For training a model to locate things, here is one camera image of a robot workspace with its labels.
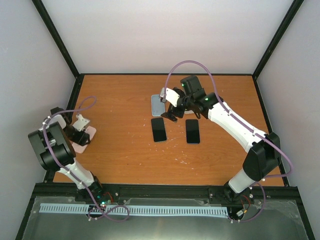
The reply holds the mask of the white translucent phone case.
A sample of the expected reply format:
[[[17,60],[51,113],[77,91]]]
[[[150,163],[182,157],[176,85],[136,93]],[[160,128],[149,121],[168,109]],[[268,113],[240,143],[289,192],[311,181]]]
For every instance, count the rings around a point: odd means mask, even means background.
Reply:
[[[192,110],[185,110],[184,114],[194,114],[194,112]]]

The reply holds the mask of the pink phone case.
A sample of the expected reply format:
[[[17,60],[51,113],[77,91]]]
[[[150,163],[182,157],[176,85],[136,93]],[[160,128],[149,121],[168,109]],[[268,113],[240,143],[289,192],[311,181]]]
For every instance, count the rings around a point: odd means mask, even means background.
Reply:
[[[84,153],[96,133],[97,130],[92,126],[88,126],[83,131],[76,132],[70,140],[74,151],[78,154]]]

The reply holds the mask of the light blue phone case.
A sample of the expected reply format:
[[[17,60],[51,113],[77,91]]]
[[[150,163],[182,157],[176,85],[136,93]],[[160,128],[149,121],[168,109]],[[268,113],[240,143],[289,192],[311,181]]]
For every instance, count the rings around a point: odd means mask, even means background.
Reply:
[[[165,103],[161,101],[158,94],[154,94],[151,96],[151,115],[153,117],[160,117],[164,112]]]

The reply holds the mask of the blue phone black screen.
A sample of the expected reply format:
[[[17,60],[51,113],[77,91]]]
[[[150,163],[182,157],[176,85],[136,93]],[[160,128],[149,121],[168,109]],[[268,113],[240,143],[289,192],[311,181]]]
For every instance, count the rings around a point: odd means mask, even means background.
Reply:
[[[200,143],[199,122],[196,119],[187,119],[185,121],[186,142],[188,144]]]

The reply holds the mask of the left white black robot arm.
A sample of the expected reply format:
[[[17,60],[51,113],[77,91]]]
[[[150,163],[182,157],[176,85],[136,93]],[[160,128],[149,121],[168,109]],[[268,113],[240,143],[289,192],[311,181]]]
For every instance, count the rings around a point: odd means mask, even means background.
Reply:
[[[96,202],[103,198],[104,188],[98,178],[76,159],[77,154],[84,153],[97,132],[90,122],[80,113],[72,122],[66,110],[55,107],[44,119],[42,127],[28,134],[28,139],[45,170],[65,175],[75,183],[82,196]]]

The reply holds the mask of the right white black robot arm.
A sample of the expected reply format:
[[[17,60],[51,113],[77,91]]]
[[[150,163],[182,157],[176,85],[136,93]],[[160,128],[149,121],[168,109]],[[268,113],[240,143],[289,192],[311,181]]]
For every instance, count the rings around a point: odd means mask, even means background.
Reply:
[[[198,119],[204,117],[223,128],[246,152],[241,170],[223,186],[225,200],[235,202],[248,187],[280,165],[280,138],[245,121],[216,93],[207,94],[197,76],[185,77],[180,83],[182,89],[162,88],[159,98],[169,102],[162,117],[177,122],[186,111],[192,111]]]

